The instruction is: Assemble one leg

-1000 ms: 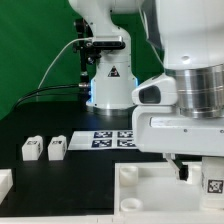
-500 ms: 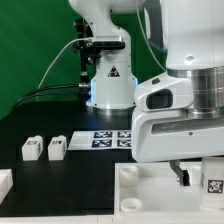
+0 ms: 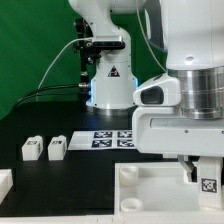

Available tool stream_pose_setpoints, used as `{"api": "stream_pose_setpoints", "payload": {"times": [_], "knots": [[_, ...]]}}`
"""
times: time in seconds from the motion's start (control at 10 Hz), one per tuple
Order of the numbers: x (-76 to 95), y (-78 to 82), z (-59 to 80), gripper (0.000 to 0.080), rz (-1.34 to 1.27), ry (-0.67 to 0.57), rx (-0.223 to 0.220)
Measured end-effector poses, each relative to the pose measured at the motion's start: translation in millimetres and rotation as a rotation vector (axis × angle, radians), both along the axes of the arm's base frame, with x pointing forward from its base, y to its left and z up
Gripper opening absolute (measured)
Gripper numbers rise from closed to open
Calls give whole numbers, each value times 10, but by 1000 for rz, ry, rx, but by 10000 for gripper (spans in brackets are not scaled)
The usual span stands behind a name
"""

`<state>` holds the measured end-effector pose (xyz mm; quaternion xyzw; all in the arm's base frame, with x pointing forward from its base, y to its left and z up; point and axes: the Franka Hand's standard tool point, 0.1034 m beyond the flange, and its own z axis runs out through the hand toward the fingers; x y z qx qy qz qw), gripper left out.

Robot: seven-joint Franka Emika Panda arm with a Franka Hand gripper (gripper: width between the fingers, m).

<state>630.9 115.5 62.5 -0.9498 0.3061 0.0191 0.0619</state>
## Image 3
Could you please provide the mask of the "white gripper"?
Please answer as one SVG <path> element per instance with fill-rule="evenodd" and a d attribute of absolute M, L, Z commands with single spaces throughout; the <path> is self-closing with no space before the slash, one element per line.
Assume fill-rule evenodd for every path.
<path fill-rule="evenodd" d="M 139 152 L 178 155 L 189 182 L 195 166 L 186 155 L 224 157 L 224 119 L 193 120 L 173 108 L 138 107 L 132 131 Z"/>

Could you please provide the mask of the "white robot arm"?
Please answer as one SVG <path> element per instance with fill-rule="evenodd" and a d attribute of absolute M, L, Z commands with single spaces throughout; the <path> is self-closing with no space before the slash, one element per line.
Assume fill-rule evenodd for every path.
<path fill-rule="evenodd" d="M 112 13 L 146 0 L 69 0 L 100 51 L 88 106 L 107 114 L 132 109 L 142 153 L 174 154 L 199 182 L 221 180 L 224 160 L 224 0 L 159 0 L 150 28 L 167 52 L 166 70 L 142 85 L 131 71 L 129 34 Z"/>

